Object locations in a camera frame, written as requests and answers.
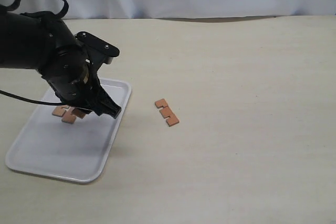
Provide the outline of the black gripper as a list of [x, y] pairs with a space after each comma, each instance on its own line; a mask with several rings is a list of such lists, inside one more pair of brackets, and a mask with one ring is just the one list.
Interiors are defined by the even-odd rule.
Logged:
[[98, 78], [98, 70], [104, 63], [104, 58], [54, 58], [41, 66], [39, 73], [66, 105], [116, 119], [121, 107], [103, 89]]

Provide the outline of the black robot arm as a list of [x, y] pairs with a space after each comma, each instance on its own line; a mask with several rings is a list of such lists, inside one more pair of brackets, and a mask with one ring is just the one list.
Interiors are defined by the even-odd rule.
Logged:
[[121, 112], [97, 74], [119, 53], [117, 47], [89, 32], [73, 35], [51, 12], [14, 14], [1, 6], [1, 68], [36, 70], [62, 103], [85, 114], [115, 119]]

